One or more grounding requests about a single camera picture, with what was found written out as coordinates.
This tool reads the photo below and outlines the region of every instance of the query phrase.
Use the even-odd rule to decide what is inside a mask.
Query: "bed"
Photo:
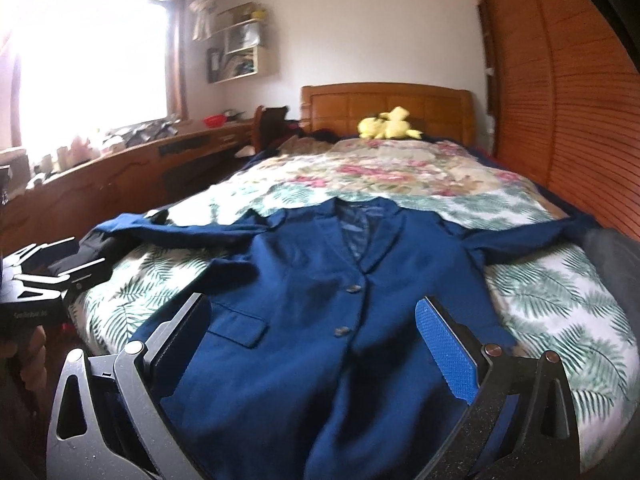
[[[410,111],[414,128],[432,142],[349,138],[361,118],[396,105]],[[231,224],[248,209],[266,216],[332,197],[354,202],[377,196],[433,210],[467,228],[503,230],[564,216],[529,180],[488,167],[465,149],[475,140],[468,91],[388,83],[308,86],[300,116],[304,132],[329,129],[342,140],[293,136],[276,156],[172,206],[168,222]],[[276,140],[254,131],[255,146]],[[140,245],[107,283],[71,307],[79,335],[95,354],[120,351],[214,256],[220,252]],[[638,406],[638,346],[624,311],[572,244],[487,267],[485,279],[503,326],[518,341],[515,351],[537,357],[553,349],[562,356],[587,470],[611,450]]]

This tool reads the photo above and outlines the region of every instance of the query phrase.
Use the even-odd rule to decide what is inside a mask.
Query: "wooden desk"
[[[175,193],[167,192],[162,178],[169,170],[215,153],[229,157],[250,142],[252,121],[201,126],[197,121],[170,139],[92,160],[10,200],[2,219],[2,252],[82,237],[119,213],[143,213],[170,203]]]

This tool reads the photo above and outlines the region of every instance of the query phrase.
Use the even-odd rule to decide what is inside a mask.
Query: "white cloth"
[[[218,0],[195,0],[189,8],[196,13],[194,40],[207,40],[213,34],[213,12]]]

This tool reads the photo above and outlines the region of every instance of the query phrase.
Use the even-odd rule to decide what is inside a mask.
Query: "stuffed animal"
[[[412,130],[405,120],[409,112],[401,106],[390,112],[384,112],[377,117],[367,117],[358,124],[358,132],[363,139],[421,139],[422,133]]]

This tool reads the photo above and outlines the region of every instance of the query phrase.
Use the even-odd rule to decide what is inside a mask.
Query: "red bowl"
[[[208,128],[219,128],[226,123],[226,116],[223,114],[212,115],[202,120]]]

